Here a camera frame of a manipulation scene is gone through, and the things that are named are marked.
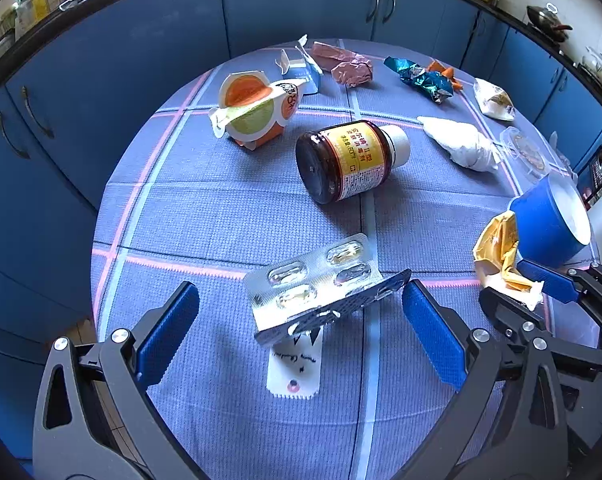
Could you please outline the blue plaid tablecloth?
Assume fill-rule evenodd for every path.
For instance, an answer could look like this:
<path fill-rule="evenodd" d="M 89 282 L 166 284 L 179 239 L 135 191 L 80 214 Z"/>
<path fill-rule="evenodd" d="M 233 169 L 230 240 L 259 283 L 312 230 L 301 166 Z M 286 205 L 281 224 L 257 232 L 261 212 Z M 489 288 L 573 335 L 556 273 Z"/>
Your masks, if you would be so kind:
<path fill-rule="evenodd" d="M 182 447 L 213 479 L 387 479 L 409 460 L 453 389 L 438 379 L 392 295 L 322 335 L 319 388 L 306 398 L 268 390 L 268 352 L 243 277 L 269 263 L 364 233 L 379 269 L 412 270 L 440 304 L 471 327 L 484 324 L 472 247 L 484 226 L 532 186 L 517 160 L 475 172 L 450 160 L 421 116 L 466 122 L 492 140 L 502 124 L 483 116 L 473 77 L 443 104 L 400 81 L 389 56 L 430 56 L 345 39 L 370 58 L 374 78 L 347 89 L 326 78 L 281 136 L 247 151 L 214 136 L 209 110 L 233 73 L 280 76 L 278 49 L 233 58 L 188 82 L 139 129 L 104 188 L 92 245 L 97 333 L 136 324 L 183 281 L 199 314 L 161 382 L 149 390 Z M 305 131 L 374 119 L 408 134 L 412 154 L 373 191 L 320 206 L 294 157 Z"/>

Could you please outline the small blue white carton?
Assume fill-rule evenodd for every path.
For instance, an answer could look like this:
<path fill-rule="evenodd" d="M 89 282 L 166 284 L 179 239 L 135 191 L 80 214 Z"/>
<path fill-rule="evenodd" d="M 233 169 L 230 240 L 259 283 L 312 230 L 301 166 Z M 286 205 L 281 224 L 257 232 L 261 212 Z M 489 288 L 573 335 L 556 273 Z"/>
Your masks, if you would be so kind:
<path fill-rule="evenodd" d="M 312 96 L 320 92 L 320 83 L 324 73 L 317 62 L 305 49 L 307 36 L 303 35 L 294 45 L 294 50 L 299 53 L 298 58 L 290 58 L 287 51 L 280 50 L 279 58 L 275 63 L 279 67 L 284 79 L 304 79 L 303 92 L 306 96 Z"/>

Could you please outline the white beige snack bag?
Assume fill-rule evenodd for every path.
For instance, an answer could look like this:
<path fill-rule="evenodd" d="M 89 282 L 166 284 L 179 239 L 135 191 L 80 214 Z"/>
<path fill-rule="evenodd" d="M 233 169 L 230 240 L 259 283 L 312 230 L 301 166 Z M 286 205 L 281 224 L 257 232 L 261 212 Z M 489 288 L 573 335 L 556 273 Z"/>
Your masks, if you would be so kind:
<path fill-rule="evenodd" d="M 513 122 L 516 118 L 514 102 L 503 88 L 487 80 L 476 78 L 473 92 L 483 115 L 502 122 Z"/>

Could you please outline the silver pill blister pack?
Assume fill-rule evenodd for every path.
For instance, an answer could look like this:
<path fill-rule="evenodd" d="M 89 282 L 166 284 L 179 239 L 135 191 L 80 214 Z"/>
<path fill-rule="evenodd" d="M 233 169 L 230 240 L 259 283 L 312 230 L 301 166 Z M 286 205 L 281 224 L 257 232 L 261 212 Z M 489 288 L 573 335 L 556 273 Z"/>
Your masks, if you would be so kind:
<path fill-rule="evenodd" d="M 405 269 L 381 275 L 368 237 L 357 233 L 312 252 L 256 269 L 243 279 L 262 347 L 316 333 L 324 325 L 401 290 Z"/>

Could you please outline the blue paper cup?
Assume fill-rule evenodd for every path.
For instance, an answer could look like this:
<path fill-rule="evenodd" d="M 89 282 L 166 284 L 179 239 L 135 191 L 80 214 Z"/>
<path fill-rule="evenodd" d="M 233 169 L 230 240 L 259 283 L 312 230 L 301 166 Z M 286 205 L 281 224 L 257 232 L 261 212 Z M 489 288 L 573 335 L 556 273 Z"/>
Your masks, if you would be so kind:
<path fill-rule="evenodd" d="M 514 198 L 509 209 L 516 217 L 518 252 L 525 260 L 558 268 L 592 241 L 586 209 L 567 177 L 546 174 Z"/>

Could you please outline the black wok with lid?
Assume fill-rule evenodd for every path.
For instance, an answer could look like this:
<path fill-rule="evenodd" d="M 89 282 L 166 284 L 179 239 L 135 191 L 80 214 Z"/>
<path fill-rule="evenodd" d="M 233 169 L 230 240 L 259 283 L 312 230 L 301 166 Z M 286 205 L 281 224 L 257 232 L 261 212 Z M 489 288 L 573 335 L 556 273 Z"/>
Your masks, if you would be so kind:
<path fill-rule="evenodd" d="M 531 24 L 556 44 L 563 44 L 569 39 L 568 32 L 573 27 L 559 20 L 556 8 L 552 4 L 527 6 L 526 14 Z"/>

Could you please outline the teal foil snack wrapper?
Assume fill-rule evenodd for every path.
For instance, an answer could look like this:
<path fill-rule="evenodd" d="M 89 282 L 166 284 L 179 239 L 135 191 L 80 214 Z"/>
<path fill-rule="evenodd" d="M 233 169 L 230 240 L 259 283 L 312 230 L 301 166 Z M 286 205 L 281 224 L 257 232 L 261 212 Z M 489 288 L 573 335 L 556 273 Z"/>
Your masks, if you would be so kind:
<path fill-rule="evenodd" d="M 383 64 L 396 73 L 408 87 L 428 96 L 432 102 L 441 104 L 454 95 L 452 82 L 437 70 L 427 70 L 408 58 L 388 56 Z"/>

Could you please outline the orange peel piece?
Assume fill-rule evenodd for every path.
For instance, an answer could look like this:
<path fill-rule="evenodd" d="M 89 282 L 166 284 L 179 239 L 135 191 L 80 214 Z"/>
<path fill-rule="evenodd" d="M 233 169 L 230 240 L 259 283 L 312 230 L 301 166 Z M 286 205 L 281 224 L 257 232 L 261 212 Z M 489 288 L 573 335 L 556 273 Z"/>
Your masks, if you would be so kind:
<path fill-rule="evenodd" d="M 461 91 L 464 88 L 462 83 L 456 79 L 455 71 L 452 66 L 445 66 L 434 58 L 431 61 L 431 63 L 427 66 L 427 70 L 429 72 L 440 73 L 452 84 L 452 87 L 455 91 Z"/>

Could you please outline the white crumpled tissue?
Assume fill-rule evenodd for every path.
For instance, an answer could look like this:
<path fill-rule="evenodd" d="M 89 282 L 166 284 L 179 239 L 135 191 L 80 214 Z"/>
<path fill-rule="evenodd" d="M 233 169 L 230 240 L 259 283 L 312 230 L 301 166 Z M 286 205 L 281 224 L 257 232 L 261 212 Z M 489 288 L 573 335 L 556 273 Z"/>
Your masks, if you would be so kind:
<path fill-rule="evenodd" d="M 444 148 L 458 166 L 477 172 L 498 171 L 502 156 L 492 140 L 474 125 L 428 116 L 418 116 L 417 120 L 426 135 Z"/>

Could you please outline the yellow wrapper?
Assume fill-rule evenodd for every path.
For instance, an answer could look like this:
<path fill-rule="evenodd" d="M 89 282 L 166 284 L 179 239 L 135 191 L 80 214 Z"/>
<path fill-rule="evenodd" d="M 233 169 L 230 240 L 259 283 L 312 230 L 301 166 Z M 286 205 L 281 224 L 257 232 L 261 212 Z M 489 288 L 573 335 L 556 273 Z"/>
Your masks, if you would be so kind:
<path fill-rule="evenodd" d="M 516 214 L 507 210 L 484 228 L 472 249 L 482 288 L 492 288 L 534 312 L 543 302 L 543 281 L 525 278 L 516 268 L 519 245 Z"/>

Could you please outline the clear plastic lid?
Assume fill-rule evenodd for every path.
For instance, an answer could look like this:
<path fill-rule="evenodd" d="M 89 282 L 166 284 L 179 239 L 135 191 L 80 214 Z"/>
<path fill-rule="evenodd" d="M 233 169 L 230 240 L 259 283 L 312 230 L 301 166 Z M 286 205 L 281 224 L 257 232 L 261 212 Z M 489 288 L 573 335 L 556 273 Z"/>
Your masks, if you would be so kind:
<path fill-rule="evenodd" d="M 518 128 L 510 126 L 499 136 L 499 149 L 517 174 L 535 184 L 548 174 L 549 166 L 540 148 Z"/>

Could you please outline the brown medicine bottle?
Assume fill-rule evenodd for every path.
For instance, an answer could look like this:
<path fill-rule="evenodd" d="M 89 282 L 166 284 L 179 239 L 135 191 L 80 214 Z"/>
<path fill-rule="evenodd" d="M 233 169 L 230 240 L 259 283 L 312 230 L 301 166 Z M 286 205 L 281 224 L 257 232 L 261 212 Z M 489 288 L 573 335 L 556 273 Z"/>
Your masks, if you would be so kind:
<path fill-rule="evenodd" d="M 401 127 L 359 119 L 301 134 L 295 160 L 310 197 L 327 205 L 373 190 L 408 162 L 411 150 Z"/>

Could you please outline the orange melon drink carton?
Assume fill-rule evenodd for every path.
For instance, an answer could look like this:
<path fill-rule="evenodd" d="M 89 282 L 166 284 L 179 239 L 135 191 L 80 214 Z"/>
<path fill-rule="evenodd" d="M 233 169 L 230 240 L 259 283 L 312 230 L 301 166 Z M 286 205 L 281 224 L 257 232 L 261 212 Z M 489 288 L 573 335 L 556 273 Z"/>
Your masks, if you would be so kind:
<path fill-rule="evenodd" d="M 270 82 L 260 70 L 233 73 L 218 92 L 218 104 L 209 111 L 214 136 L 229 136 L 242 148 L 255 151 L 281 136 L 298 110 L 306 79 Z"/>

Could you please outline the pink wrapper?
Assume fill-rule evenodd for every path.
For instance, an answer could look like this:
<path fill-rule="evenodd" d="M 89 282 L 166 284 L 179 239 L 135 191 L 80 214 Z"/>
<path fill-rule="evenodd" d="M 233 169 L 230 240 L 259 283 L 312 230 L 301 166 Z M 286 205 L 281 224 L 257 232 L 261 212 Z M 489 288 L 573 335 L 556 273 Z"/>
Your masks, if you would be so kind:
<path fill-rule="evenodd" d="M 322 70 L 331 74 L 338 84 L 355 88 L 374 78 L 374 66 L 369 58 L 356 52 L 315 41 L 310 55 Z"/>

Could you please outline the white kettle pot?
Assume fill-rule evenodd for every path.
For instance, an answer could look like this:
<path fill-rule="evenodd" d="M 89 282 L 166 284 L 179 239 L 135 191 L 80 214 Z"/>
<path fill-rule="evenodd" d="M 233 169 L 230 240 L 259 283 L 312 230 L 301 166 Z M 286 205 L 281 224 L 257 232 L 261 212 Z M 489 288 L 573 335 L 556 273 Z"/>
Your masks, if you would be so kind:
<path fill-rule="evenodd" d="M 582 56 L 581 66 L 602 84 L 602 53 L 587 47 Z"/>

